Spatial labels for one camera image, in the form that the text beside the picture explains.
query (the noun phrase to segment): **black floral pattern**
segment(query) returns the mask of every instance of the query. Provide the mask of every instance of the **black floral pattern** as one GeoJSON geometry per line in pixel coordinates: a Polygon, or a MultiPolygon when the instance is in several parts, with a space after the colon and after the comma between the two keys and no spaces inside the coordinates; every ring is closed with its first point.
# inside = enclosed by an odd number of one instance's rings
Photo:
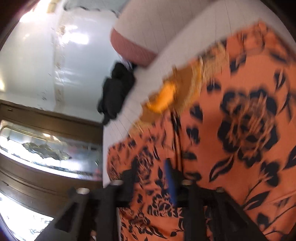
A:
{"type": "Polygon", "coordinates": [[[175,130],[175,132],[179,132],[179,129],[182,128],[181,126],[181,122],[180,122],[180,116],[176,113],[172,113],[171,115],[171,121],[172,121],[172,125],[173,125],[173,128],[175,130]]]}
{"type": "Polygon", "coordinates": [[[279,184],[279,163],[273,161],[267,164],[265,161],[261,164],[261,175],[260,180],[264,180],[268,185],[276,187],[279,184]]]}
{"type": "Polygon", "coordinates": [[[148,147],[145,146],[138,155],[134,157],[133,161],[139,163],[138,182],[140,185],[144,186],[149,184],[151,168],[154,166],[154,155],[149,151],[148,147]]]}
{"type": "Polygon", "coordinates": [[[252,31],[249,31],[247,33],[241,33],[240,38],[243,52],[247,55],[259,54],[265,48],[264,33],[259,27],[255,27],[252,29],[252,31]]]}
{"type": "Polygon", "coordinates": [[[220,109],[225,118],[218,130],[223,149],[250,168],[261,161],[262,152],[270,150],[277,142],[275,125],[277,104],[261,88],[245,95],[228,91],[224,94],[220,109]]]}
{"type": "Polygon", "coordinates": [[[145,214],[142,211],[143,206],[144,205],[142,205],[138,209],[138,213],[136,215],[134,215],[133,211],[128,208],[121,208],[120,212],[122,213],[122,215],[126,215],[126,212],[130,212],[130,215],[133,216],[133,218],[128,221],[128,225],[126,224],[126,220],[121,219],[122,227],[126,228],[135,240],[138,240],[136,231],[138,232],[138,234],[146,233],[150,236],[155,235],[160,238],[167,239],[156,227],[150,225],[151,221],[145,216],[145,214]]]}
{"type": "Polygon", "coordinates": [[[213,91],[221,91],[221,84],[217,79],[211,79],[207,85],[207,93],[210,94],[213,91]]]}
{"type": "Polygon", "coordinates": [[[212,181],[216,180],[219,175],[228,173],[231,170],[233,163],[234,163],[233,156],[230,156],[230,157],[226,158],[225,160],[217,162],[213,166],[212,170],[210,171],[209,181],[212,182],[212,181]]]}
{"type": "Polygon", "coordinates": [[[274,81],[276,85],[276,91],[283,88],[283,86],[285,86],[288,89],[285,103],[283,104],[283,107],[280,110],[280,112],[286,110],[288,119],[289,121],[291,121],[294,116],[293,106],[296,105],[296,90],[291,88],[291,83],[284,69],[278,69],[274,72],[274,81]]]}
{"type": "Polygon", "coordinates": [[[193,118],[203,121],[203,113],[199,105],[193,105],[189,112],[193,118]]]}
{"type": "Polygon", "coordinates": [[[194,126],[192,128],[187,127],[186,133],[191,141],[191,145],[194,145],[194,144],[197,145],[200,142],[199,130],[197,126],[194,126]]]}
{"type": "Polygon", "coordinates": [[[181,209],[180,218],[178,222],[178,229],[175,229],[173,232],[170,233],[170,237],[177,236],[178,232],[184,232],[184,211],[181,209]]]}
{"type": "Polygon", "coordinates": [[[284,169],[290,169],[296,166],[296,146],[290,151],[288,156],[287,164],[285,165],[284,169]]]}
{"type": "Polygon", "coordinates": [[[243,54],[238,59],[234,59],[229,63],[230,73],[235,74],[239,70],[239,68],[246,64],[247,55],[243,54]]]}
{"type": "Polygon", "coordinates": [[[161,168],[158,168],[158,179],[155,184],[160,187],[160,193],[156,193],[152,198],[152,203],[147,208],[147,213],[152,216],[178,217],[178,209],[173,206],[173,201],[166,188],[166,182],[161,168]]]}
{"type": "Polygon", "coordinates": [[[120,175],[117,172],[118,166],[120,165],[119,155],[113,156],[109,161],[108,174],[111,180],[118,180],[120,175]]]}
{"type": "Polygon", "coordinates": [[[134,148],[136,146],[136,141],[134,139],[130,140],[128,143],[128,147],[129,148],[134,148]]]}
{"type": "Polygon", "coordinates": [[[270,191],[265,191],[255,195],[254,197],[250,198],[245,204],[242,206],[244,210],[252,210],[254,208],[259,207],[263,204],[265,199],[268,197],[270,191]]]}
{"type": "Polygon", "coordinates": [[[268,237],[270,234],[278,233],[281,235],[280,241],[284,241],[287,239],[287,234],[284,232],[277,230],[276,226],[273,226],[280,217],[282,217],[286,212],[290,211],[291,209],[294,209],[296,207],[296,203],[290,202],[291,197],[287,197],[285,199],[280,200],[279,202],[274,203],[274,206],[276,206],[276,213],[274,215],[274,218],[270,218],[270,214],[263,214],[261,212],[258,213],[256,223],[259,227],[259,229],[264,233],[266,237],[268,237]]]}

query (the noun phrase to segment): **black mount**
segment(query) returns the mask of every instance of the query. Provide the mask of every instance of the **black mount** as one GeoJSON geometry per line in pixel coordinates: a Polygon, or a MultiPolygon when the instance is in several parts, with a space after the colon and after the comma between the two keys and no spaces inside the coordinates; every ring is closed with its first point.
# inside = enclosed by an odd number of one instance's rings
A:
{"type": "MultiPolygon", "coordinates": [[[[200,188],[193,180],[167,163],[173,180],[176,206],[185,210],[184,241],[207,241],[204,207],[210,210],[215,241],[268,241],[241,207],[223,190],[200,188]]],[[[97,240],[118,241],[116,208],[129,207],[133,198],[138,163],[124,171],[120,180],[106,188],[72,190],[65,208],[39,234],[36,241],[89,241],[96,230],[97,240]]]]}

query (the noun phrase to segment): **black rose print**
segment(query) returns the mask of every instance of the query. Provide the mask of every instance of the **black rose print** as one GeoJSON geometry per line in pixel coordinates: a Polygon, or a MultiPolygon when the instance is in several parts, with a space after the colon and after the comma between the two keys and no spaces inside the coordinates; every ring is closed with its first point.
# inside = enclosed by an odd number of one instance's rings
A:
{"type": "Polygon", "coordinates": [[[154,158],[155,158],[157,161],[160,161],[160,158],[159,158],[159,156],[158,156],[158,152],[157,152],[157,149],[156,149],[155,146],[153,147],[153,155],[154,155],[154,158]]]}
{"type": "Polygon", "coordinates": [[[151,134],[150,136],[145,138],[145,142],[149,142],[149,143],[156,143],[159,139],[159,135],[155,136],[153,134],[151,134]]]}
{"type": "Polygon", "coordinates": [[[221,84],[216,80],[210,80],[210,83],[207,85],[207,93],[211,93],[214,90],[221,91],[221,84]]]}
{"type": "Polygon", "coordinates": [[[151,196],[154,193],[154,190],[145,190],[148,196],[151,196]]]}
{"type": "Polygon", "coordinates": [[[294,167],[296,165],[296,146],[290,151],[290,154],[288,156],[288,161],[284,169],[289,169],[291,167],[294,167]]]}
{"type": "Polygon", "coordinates": [[[147,146],[136,155],[133,161],[137,161],[138,167],[138,182],[141,187],[150,183],[151,168],[154,166],[154,155],[150,153],[147,146]]]}
{"type": "Polygon", "coordinates": [[[247,55],[243,54],[238,59],[235,59],[229,63],[230,74],[235,74],[239,67],[246,64],[247,55]]]}
{"type": "Polygon", "coordinates": [[[160,194],[152,198],[152,204],[148,206],[147,213],[153,216],[172,217],[173,207],[172,200],[169,195],[164,197],[160,194]]]}
{"type": "Polygon", "coordinates": [[[185,173],[186,178],[199,181],[201,180],[202,176],[199,172],[186,172],[185,173]]]}
{"type": "Polygon", "coordinates": [[[279,164],[275,161],[267,164],[265,161],[261,165],[261,181],[265,181],[268,185],[276,187],[279,184],[279,164]]]}
{"type": "Polygon", "coordinates": [[[284,71],[276,70],[274,73],[274,81],[276,84],[276,91],[279,90],[286,82],[286,74],[284,71]]]}
{"type": "Polygon", "coordinates": [[[203,114],[199,105],[194,105],[190,108],[190,115],[202,122],[203,114]]]}
{"type": "Polygon", "coordinates": [[[167,134],[166,134],[166,130],[164,130],[164,132],[163,132],[163,136],[162,136],[162,138],[161,138],[161,146],[162,146],[162,148],[165,147],[166,139],[167,139],[167,134]]]}
{"type": "Polygon", "coordinates": [[[259,227],[259,229],[264,233],[264,235],[267,237],[270,234],[273,233],[278,233],[283,237],[287,237],[287,235],[280,231],[277,230],[276,225],[273,226],[278,220],[280,222],[280,218],[288,211],[296,207],[295,203],[291,203],[290,207],[287,208],[287,205],[291,197],[285,198],[283,200],[280,200],[278,203],[275,203],[274,205],[277,207],[277,210],[275,212],[273,220],[267,216],[266,214],[263,213],[258,213],[256,223],[259,227]]]}
{"type": "Polygon", "coordinates": [[[139,234],[148,234],[150,236],[155,235],[160,238],[166,239],[166,237],[156,227],[150,225],[150,220],[145,216],[142,210],[143,205],[138,209],[138,213],[135,215],[133,211],[128,208],[120,208],[119,211],[122,214],[124,214],[125,212],[129,212],[130,215],[133,216],[133,218],[130,219],[128,223],[125,223],[125,219],[121,219],[122,228],[126,228],[135,240],[138,240],[137,233],[135,230],[137,230],[139,234]]]}
{"type": "Polygon", "coordinates": [[[273,60],[275,60],[275,61],[281,62],[283,64],[288,63],[288,61],[284,57],[281,57],[278,53],[270,51],[269,54],[273,58],[273,60]]]}
{"type": "Polygon", "coordinates": [[[219,175],[228,173],[231,170],[233,163],[233,156],[217,162],[216,165],[214,165],[214,167],[210,171],[209,181],[212,182],[216,180],[219,175]]]}
{"type": "Polygon", "coordinates": [[[220,109],[225,113],[217,136],[223,149],[233,153],[247,168],[261,161],[262,152],[277,142],[275,125],[277,104],[264,89],[245,95],[229,91],[223,96],[220,109]]]}
{"type": "Polygon", "coordinates": [[[134,139],[130,140],[128,143],[128,147],[129,148],[134,148],[136,146],[136,141],[134,139]]]}
{"type": "Polygon", "coordinates": [[[143,196],[141,194],[138,194],[137,203],[142,203],[143,196]]]}
{"type": "Polygon", "coordinates": [[[122,142],[120,142],[120,143],[118,144],[118,149],[117,149],[117,151],[118,151],[118,152],[121,152],[121,150],[124,149],[125,147],[126,147],[125,144],[122,143],[122,142]]]}
{"type": "Polygon", "coordinates": [[[281,109],[280,112],[283,110],[287,110],[288,120],[291,121],[293,117],[292,113],[292,104],[296,104],[296,91],[295,90],[289,90],[286,96],[285,103],[281,109]]]}
{"type": "Polygon", "coordinates": [[[187,127],[186,133],[191,141],[191,145],[198,144],[200,142],[199,131],[197,127],[193,127],[193,128],[187,127]]]}
{"type": "Polygon", "coordinates": [[[190,151],[182,151],[181,156],[182,156],[182,159],[191,160],[191,161],[197,160],[197,156],[195,155],[195,153],[190,151]]]}
{"type": "Polygon", "coordinates": [[[258,213],[257,225],[261,231],[269,227],[269,217],[265,216],[263,213],[258,213]]]}
{"type": "Polygon", "coordinates": [[[179,115],[172,113],[171,121],[175,132],[179,133],[179,129],[181,129],[181,121],[179,115]]]}
{"type": "Polygon", "coordinates": [[[117,167],[120,165],[119,155],[112,156],[109,161],[108,175],[111,180],[118,180],[120,174],[117,172],[117,167]]]}
{"type": "Polygon", "coordinates": [[[268,164],[266,161],[263,161],[260,168],[258,182],[251,189],[249,189],[249,192],[244,199],[244,204],[246,203],[250,194],[254,191],[254,189],[260,183],[264,182],[270,187],[273,187],[273,188],[277,187],[280,182],[278,171],[279,171],[279,163],[277,161],[272,161],[268,164]]]}
{"type": "Polygon", "coordinates": [[[180,218],[178,223],[178,229],[175,229],[175,231],[171,232],[170,237],[175,237],[178,232],[184,232],[183,226],[184,226],[184,218],[180,218]]]}
{"type": "Polygon", "coordinates": [[[157,193],[152,198],[152,203],[147,207],[147,213],[160,217],[178,217],[177,208],[173,206],[168,189],[165,188],[165,178],[161,168],[158,168],[158,179],[155,184],[161,188],[161,193],[157,193]]]}
{"type": "Polygon", "coordinates": [[[265,199],[267,198],[268,194],[269,194],[270,191],[266,191],[266,192],[263,192],[263,193],[260,193],[252,198],[249,199],[249,201],[247,201],[243,206],[242,208],[244,210],[252,210],[256,207],[259,207],[264,201],[265,199]]]}

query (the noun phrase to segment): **orange fabric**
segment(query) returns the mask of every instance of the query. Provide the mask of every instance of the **orange fabric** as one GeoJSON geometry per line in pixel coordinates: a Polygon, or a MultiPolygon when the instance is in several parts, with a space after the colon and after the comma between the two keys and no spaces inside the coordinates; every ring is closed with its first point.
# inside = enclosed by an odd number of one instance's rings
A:
{"type": "Polygon", "coordinates": [[[167,158],[199,186],[224,187],[269,240],[284,240],[294,226],[294,53],[262,22],[223,43],[229,65],[191,107],[181,115],[165,112],[144,133],[109,149],[111,179],[139,162],[133,201],[120,210],[123,241],[183,240],[183,211],[172,205],[165,179],[167,158]]]}
{"type": "Polygon", "coordinates": [[[176,91],[175,83],[165,82],[155,100],[147,103],[148,109],[156,113],[163,112],[174,101],[176,91]]]}

